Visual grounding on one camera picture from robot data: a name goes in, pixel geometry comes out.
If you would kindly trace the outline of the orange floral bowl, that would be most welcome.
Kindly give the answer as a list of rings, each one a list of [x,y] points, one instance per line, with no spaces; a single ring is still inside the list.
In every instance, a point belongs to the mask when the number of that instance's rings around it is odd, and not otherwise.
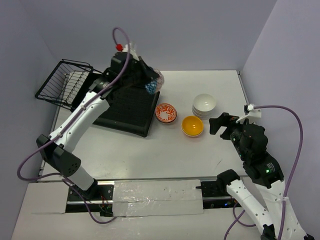
[[[155,118],[161,121],[172,121],[177,118],[177,110],[169,103],[160,103],[155,107]]]

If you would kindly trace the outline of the blue patterned bowl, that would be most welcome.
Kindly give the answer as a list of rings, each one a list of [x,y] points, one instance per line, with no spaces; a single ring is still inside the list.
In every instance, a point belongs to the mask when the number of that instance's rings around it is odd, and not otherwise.
[[[158,74],[158,77],[145,85],[145,89],[150,95],[158,93],[165,82],[163,74],[157,68],[153,71]]]

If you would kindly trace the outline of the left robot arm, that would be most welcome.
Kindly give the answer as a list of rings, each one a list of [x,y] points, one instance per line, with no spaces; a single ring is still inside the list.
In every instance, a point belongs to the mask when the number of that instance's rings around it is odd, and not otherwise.
[[[73,183],[80,194],[90,200],[98,193],[98,182],[73,154],[75,147],[97,118],[116,103],[116,96],[125,88],[141,87],[148,94],[160,91],[162,73],[148,66],[133,50],[118,51],[110,67],[80,88],[78,106],[67,120],[49,136],[40,135],[37,146],[44,161]]]

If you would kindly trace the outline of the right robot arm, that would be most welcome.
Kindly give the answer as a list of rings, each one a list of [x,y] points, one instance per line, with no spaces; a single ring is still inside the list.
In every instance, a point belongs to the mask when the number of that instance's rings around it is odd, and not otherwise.
[[[245,188],[240,176],[232,169],[217,175],[217,190],[232,196],[252,219],[262,240],[312,240],[301,227],[289,198],[285,195],[287,181],[277,160],[267,152],[265,128],[248,119],[226,112],[209,119],[209,132],[215,135],[220,127],[223,140],[230,140],[242,160],[247,176],[256,186],[265,205]]]

